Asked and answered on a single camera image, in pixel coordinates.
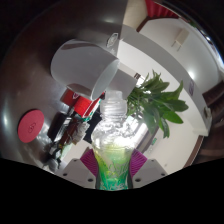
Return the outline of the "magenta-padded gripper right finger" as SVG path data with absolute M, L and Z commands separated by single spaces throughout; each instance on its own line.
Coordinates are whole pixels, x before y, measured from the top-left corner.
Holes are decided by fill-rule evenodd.
M 129 187 L 140 188 L 165 177 L 167 172 L 156 159 L 147 159 L 134 150 L 129 163 Z

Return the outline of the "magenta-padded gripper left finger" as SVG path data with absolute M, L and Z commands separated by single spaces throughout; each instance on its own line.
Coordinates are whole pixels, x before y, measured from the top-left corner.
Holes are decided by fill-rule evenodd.
M 98 171 L 94 152 L 89 149 L 80 159 L 73 158 L 69 163 L 61 162 L 56 175 L 81 187 L 95 188 Z

